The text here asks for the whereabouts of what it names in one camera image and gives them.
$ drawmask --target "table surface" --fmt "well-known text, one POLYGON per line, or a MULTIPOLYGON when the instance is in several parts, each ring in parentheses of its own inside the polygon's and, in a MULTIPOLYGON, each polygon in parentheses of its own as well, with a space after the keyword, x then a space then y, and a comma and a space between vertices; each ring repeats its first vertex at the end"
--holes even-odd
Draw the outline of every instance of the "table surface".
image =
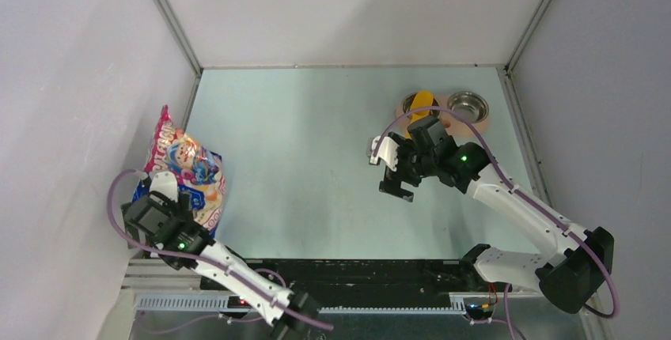
POLYGON ((457 259, 478 243, 536 252, 503 217, 435 178, 413 203, 378 192, 384 168, 368 165, 366 145, 420 89, 483 96, 485 139, 529 187, 494 67, 205 70, 187 132, 224 160, 217 240, 249 258, 457 259))

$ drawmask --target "light blue tabletop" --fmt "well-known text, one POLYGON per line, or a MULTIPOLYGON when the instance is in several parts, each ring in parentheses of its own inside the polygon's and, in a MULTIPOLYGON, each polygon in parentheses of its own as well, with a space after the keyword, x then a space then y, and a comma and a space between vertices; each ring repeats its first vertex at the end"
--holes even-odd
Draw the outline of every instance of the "light blue tabletop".
POLYGON ((384 167, 368 165, 366 145, 420 89, 483 96, 484 137, 529 187, 494 67, 206 70, 187 132, 224 159, 217 240, 250 258, 456 259, 478 243, 535 251, 497 213, 436 179, 410 187, 413 203, 378 192, 384 167))

